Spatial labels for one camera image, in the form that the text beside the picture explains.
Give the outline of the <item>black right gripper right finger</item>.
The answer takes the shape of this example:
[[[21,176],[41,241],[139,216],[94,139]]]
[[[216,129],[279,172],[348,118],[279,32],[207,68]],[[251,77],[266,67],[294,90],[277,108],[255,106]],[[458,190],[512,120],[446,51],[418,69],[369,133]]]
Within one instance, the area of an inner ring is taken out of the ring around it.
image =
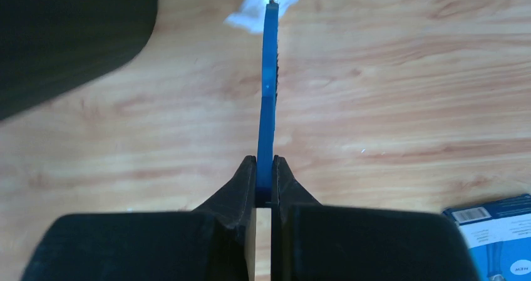
[[[456,225],[423,212],[319,203],[272,166],[272,280],[478,280]]]

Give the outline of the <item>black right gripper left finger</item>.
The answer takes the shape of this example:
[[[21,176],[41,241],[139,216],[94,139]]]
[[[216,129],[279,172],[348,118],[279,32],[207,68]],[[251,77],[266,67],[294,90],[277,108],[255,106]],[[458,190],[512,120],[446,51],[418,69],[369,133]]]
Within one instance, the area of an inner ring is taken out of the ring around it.
[[[72,213],[37,244],[23,280],[253,280],[256,159],[189,211]]]

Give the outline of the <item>paper scrap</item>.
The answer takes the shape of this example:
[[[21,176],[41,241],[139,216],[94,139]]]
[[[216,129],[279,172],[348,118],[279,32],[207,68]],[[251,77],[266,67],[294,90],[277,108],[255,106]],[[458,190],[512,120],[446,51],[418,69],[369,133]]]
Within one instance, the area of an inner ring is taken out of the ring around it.
[[[278,18],[281,18],[288,8],[299,0],[244,0],[238,10],[230,13],[224,23],[244,29],[251,34],[260,34],[264,30],[266,7],[275,4],[278,7]]]

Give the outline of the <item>black plastic trash bin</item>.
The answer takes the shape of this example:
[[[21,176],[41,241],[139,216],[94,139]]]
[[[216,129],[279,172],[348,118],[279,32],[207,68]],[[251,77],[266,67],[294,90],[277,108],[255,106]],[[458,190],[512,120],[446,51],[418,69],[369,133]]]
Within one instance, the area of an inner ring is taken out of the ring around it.
[[[158,0],[1,0],[1,118],[129,63]]]

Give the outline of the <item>blue hand brush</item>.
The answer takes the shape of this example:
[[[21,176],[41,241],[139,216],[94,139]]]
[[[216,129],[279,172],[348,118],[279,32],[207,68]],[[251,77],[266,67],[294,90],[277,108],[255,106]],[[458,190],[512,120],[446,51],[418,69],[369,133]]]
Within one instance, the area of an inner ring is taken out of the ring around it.
[[[262,94],[260,104],[259,137],[255,205],[266,208],[272,198],[272,166],[274,161],[274,133],[278,83],[278,7],[266,7],[262,45]]]

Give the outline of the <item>blue product box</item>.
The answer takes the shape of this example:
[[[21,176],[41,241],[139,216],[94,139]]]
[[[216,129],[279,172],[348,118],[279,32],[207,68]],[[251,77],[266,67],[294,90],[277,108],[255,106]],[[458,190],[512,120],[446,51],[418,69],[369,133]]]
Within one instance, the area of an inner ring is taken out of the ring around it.
[[[480,280],[530,280],[530,194],[447,208]]]

